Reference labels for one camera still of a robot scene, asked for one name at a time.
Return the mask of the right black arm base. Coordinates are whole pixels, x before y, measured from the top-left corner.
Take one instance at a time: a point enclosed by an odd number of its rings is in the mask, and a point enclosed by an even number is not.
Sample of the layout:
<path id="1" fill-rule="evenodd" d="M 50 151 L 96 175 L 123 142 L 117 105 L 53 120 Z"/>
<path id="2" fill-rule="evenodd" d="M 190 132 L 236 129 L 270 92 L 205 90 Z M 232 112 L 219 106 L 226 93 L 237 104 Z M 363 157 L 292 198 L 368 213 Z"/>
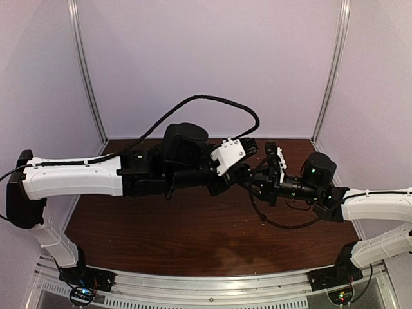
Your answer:
<path id="1" fill-rule="evenodd" d="M 307 273 L 312 291 L 350 285 L 353 281 L 363 278 L 362 270 L 350 260 L 352 249 L 356 243 L 354 241 L 343 246 L 333 266 L 318 268 Z"/>

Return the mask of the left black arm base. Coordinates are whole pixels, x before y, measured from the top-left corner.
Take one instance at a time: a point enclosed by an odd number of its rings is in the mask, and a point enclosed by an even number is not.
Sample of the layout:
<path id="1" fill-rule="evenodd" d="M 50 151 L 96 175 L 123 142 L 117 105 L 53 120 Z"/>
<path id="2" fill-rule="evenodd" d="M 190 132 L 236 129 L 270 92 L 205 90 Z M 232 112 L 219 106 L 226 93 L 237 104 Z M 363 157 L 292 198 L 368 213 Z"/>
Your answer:
<path id="1" fill-rule="evenodd" d="M 59 267 L 59 279 L 71 285 L 93 290 L 110 292 L 115 281 L 115 273 L 99 268 L 88 267 L 83 249 L 77 246 L 78 259 L 74 267 Z"/>

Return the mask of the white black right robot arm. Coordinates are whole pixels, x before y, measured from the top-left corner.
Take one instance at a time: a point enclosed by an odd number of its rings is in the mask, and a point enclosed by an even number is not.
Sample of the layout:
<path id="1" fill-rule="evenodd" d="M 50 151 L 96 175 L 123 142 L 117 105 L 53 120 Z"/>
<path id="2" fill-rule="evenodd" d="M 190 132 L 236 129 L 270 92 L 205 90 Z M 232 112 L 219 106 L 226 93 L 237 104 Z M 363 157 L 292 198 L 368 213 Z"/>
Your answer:
<path id="1" fill-rule="evenodd" d="M 342 251 L 342 261 L 330 270 L 330 279 L 345 283 L 355 273 L 377 261 L 411 251 L 411 188 L 359 190 L 336 187 L 332 180 L 337 165 L 327 155 L 311 153 L 299 176 L 285 173 L 282 150 L 273 142 L 265 144 L 266 157 L 251 172 L 248 192 L 259 218 L 281 229 L 302 229 L 316 221 L 393 220 L 401 224 L 381 235 L 361 239 Z M 267 218 L 256 200 L 275 205 L 279 197 L 305 201 L 313 207 L 315 220 L 300 225 L 282 225 Z"/>

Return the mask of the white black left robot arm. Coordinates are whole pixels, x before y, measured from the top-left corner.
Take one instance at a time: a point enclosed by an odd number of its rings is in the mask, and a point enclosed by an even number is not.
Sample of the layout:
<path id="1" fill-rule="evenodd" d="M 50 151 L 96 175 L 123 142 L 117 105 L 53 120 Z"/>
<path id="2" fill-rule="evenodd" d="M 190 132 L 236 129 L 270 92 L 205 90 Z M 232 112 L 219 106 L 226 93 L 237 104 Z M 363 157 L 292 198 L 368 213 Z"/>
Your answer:
<path id="1" fill-rule="evenodd" d="M 249 178 L 247 158 L 258 145 L 252 138 L 229 138 L 211 144 L 203 128 L 180 123 L 167 127 L 159 144 L 148 150 L 131 147 L 120 154 L 96 158 L 51 160 L 24 150 L 14 170 L 5 175 L 6 218 L 31 230 L 40 246 L 79 286 L 88 285 L 92 271 L 84 254 L 61 229 L 44 219 L 52 196 L 100 194 L 139 197 L 204 186 L 217 196 Z"/>

